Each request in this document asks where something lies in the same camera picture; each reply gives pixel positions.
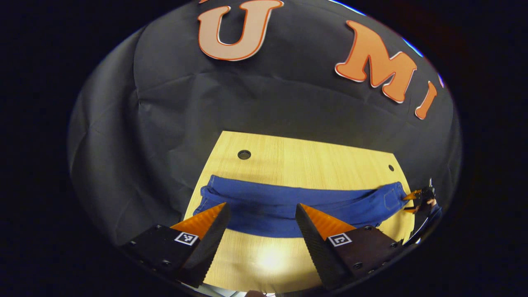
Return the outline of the black backdrop cloth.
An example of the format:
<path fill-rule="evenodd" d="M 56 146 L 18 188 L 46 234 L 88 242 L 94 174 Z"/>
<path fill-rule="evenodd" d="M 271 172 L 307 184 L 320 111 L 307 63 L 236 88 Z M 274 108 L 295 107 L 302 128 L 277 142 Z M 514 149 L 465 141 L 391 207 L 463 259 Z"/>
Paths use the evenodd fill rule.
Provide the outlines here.
<path fill-rule="evenodd" d="M 198 16 L 228 6 L 219 39 L 243 32 L 244 0 L 185 4 L 134 32 L 94 68 L 68 127 L 68 169 L 90 221 L 120 245 L 182 219 L 224 130 L 300 138 L 394 154 L 409 186 L 429 178 L 451 204 L 462 163 L 454 100 L 437 70 L 397 32 L 330 0 L 281 0 L 262 47 L 241 61 L 206 56 Z M 379 34 L 388 58 L 411 58 L 403 103 L 370 79 L 336 73 L 352 20 Z"/>

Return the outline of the blue jeans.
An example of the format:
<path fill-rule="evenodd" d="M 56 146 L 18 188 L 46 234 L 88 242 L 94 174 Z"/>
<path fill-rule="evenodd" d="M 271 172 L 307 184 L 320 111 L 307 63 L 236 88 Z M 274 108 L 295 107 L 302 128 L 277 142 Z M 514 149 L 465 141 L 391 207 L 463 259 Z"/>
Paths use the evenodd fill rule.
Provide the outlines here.
<path fill-rule="evenodd" d="M 226 203 L 231 210 L 228 229 L 271 238 L 300 238 L 295 219 L 299 203 L 355 227 L 378 227 L 404 208 L 400 182 L 367 190 L 324 190 L 257 184 L 213 175 L 200 189 L 193 215 Z"/>

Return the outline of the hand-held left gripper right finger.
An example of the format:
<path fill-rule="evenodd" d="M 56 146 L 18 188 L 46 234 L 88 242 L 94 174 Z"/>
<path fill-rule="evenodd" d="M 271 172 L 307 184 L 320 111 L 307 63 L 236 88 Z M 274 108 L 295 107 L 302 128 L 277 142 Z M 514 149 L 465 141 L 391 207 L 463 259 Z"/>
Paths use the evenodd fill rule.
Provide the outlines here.
<path fill-rule="evenodd" d="M 295 220 L 327 290 L 367 278 L 403 252 L 402 241 L 371 225 L 354 227 L 308 205 L 296 206 Z"/>

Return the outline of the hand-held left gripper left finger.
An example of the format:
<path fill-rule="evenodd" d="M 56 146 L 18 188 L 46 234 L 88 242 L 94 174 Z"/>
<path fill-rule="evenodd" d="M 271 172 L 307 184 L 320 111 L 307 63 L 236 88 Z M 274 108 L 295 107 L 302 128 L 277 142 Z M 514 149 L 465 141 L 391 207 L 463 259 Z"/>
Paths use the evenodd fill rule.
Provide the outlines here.
<path fill-rule="evenodd" d="M 221 203 L 172 227 L 155 224 L 120 245 L 120 250 L 164 280 L 198 288 L 230 218 L 230 206 Z"/>

